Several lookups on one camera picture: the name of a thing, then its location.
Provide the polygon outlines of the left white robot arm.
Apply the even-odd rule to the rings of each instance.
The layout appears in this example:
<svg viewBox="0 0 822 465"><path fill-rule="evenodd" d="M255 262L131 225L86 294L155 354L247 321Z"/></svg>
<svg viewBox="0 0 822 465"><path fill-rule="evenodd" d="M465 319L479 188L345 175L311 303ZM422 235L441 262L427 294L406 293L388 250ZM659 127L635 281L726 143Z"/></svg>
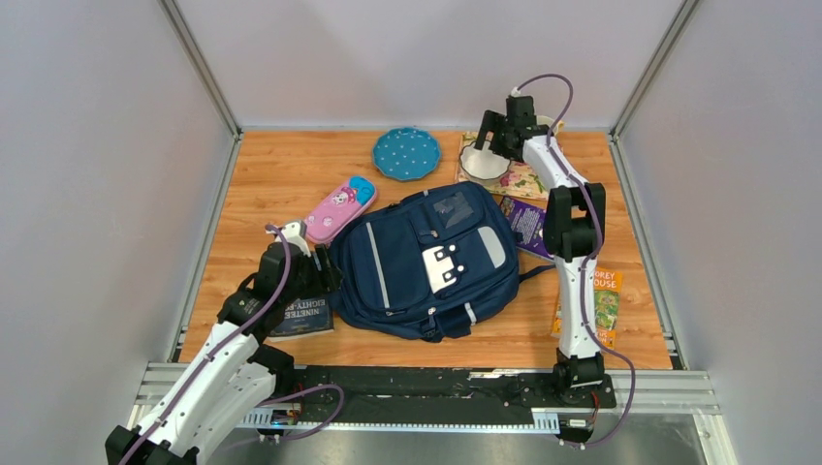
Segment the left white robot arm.
<svg viewBox="0 0 822 465"><path fill-rule="evenodd" d="M224 301L209 337L173 387L137 425L105 441L110 464L205 464L239 421L267 399L294 399L292 356L266 345L298 299L336 291L327 247L272 242L257 271Z"/></svg>

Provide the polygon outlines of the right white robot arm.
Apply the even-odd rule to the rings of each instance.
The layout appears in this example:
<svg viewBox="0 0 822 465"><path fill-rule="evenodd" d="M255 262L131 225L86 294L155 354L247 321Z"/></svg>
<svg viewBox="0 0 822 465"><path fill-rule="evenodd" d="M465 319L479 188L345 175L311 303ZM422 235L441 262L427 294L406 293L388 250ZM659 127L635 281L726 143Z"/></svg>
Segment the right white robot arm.
<svg viewBox="0 0 822 465"><path fill-rule="evenodd" d="M538 123L530 96L513 93L504 113L487 110L474 146L529 165L549 192L544 244L559 277L561 310L553 393L564 405L578 405L605 381L593 286L604 242L604 188L573 168L553 129Z"/></svg>

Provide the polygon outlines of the pink cartoon pencil case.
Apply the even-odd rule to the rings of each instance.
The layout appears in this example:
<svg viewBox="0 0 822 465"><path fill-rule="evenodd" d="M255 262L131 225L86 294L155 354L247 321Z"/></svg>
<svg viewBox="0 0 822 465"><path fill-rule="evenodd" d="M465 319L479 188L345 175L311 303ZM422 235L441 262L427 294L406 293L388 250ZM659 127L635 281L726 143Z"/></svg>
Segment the pink cartoon pencil case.
<svg viewBox="0 0 822 465"><path fill-rule="evenodd" d="M305 236L315 244L328 244L376 200L375 185L352 176L319 202L304 218Z"/></svg>

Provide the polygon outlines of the dark blue 1984 book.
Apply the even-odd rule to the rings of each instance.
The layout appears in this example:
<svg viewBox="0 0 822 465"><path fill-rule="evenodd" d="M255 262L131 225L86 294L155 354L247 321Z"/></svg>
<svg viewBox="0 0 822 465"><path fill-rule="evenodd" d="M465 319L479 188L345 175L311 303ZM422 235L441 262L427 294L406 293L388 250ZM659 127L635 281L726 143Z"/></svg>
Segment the dark blue 1984 book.
<svg viewBox="0 0 822 465"><path fill-rule="evenodd" d="M297 299L284 312L283 321L269 333L276 341L319 335L334 330L333 311L325 296Z"/></svg>

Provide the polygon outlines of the purple paperback book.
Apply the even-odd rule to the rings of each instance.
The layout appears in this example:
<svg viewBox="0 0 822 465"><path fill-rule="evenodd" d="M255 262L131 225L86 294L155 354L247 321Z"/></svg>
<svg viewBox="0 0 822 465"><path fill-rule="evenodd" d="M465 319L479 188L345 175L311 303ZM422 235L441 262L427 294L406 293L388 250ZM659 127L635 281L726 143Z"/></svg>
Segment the purple paperback book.
<svg viewBox="0 0 822 465"><path fill-rule="evenodd" d="M515 235L517 247L526 254L552 262L553 254L547 250L543 237L545 210L509 196L503 196L499 206Z"/></svg>

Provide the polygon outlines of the navy blue student backpack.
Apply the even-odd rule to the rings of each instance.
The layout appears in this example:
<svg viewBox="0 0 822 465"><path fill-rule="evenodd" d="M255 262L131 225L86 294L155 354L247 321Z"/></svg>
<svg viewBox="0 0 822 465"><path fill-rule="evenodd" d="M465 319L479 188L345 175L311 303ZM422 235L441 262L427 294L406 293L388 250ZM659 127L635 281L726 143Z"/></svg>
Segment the navy blue student backpack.
<svg viewBox="0 0 822 465"><path fill-rule="evenodd" d="M411 195L349 223L329 254L340 269L331 309L349 326L408 340L460 338L499 314L520 284L516 235L481 185Z"/></svg>

